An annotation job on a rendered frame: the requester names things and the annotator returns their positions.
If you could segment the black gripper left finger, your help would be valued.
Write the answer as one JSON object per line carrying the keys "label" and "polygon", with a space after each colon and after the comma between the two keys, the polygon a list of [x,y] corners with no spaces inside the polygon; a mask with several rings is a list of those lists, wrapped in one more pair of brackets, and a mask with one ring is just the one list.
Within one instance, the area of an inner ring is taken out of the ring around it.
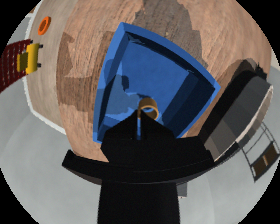
{"label": "black gripper left finger", "polygon": [[104,138],[123,138],[134,140],[135,135],[135,140],[137,140],[137,115],[138,109],[136,109],[129,117],[108,129],[105,132]]}

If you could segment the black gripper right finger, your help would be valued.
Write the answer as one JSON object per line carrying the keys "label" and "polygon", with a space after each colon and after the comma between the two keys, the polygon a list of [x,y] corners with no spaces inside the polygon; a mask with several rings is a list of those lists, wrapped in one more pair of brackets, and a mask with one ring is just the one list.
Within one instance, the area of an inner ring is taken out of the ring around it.
{"label": "black gripper right finger", "polygon": [[[140,110],[140,136],[141,140],[172,139],[173,132],[149,117],[143,110]],[[141,126],[142,124],[142,126]],[[143,131],[142,131],[143,129]]]}

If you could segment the blue open box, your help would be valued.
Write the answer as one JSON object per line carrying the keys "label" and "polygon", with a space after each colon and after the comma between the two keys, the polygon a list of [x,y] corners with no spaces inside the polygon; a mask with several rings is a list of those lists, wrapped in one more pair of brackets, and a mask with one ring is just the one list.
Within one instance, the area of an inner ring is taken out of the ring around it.
{"label": "blue open box", "polygon": [[189,53],[147,29],[120,22],[109,45],[95,98],[93,141],[138,109],[157,103],[155,120],[181,138],[213,101],[220,85]]}

